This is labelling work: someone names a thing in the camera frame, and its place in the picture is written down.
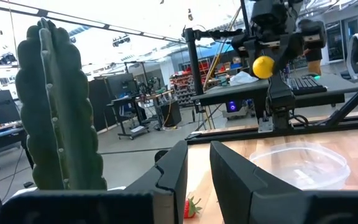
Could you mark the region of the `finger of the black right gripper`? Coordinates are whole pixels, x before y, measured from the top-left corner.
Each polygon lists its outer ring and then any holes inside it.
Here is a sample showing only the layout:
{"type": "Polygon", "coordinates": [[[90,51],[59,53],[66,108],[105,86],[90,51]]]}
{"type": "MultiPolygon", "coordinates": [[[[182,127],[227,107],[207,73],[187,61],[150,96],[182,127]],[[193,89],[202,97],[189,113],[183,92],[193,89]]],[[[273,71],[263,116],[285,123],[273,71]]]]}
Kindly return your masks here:
{"type": "Polygon", "coordinates": [[[257,53],[255,51],[255,40],[249,40],[244,34],[234,36],[231,40],[231,46],[234,51],[240,57],[242,63],[247,62],[249,66],[248,73],[254,77],[253,63],[257,58],[257,53]]]}
{"type": "Polygon", "coordinates": [[[283,70],[290,60],[302,55],[306,58],[310,73],[321,73],[321,49],[326,45],[324,23],[302,19],[298,28],[300,31],[290,36],[286,49],[274,62],[272,73],[283,70]]]}

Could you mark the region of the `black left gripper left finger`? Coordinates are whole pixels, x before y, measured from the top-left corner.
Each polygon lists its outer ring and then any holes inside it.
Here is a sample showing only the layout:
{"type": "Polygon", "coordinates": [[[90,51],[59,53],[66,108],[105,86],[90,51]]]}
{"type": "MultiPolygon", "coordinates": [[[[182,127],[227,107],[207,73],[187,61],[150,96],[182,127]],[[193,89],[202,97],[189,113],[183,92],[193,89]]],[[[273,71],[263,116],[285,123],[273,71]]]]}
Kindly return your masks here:
{"type": "Polygon", "coordinates": [[[188,146],[177,142],[123,190],[35,190],[9,199],[0,224],[182,223],[188,146]]]}

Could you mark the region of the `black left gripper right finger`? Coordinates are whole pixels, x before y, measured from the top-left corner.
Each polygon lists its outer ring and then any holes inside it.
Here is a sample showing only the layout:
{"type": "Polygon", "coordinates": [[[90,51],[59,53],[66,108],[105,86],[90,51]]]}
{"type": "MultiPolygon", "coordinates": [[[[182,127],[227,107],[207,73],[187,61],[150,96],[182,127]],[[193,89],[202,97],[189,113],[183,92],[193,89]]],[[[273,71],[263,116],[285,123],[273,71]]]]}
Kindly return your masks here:
{"type": "Polygon", "coordinates": [[[209,160],[225,224],[358,224],[356,190],[298,189],[218,141],[209,160]]]}

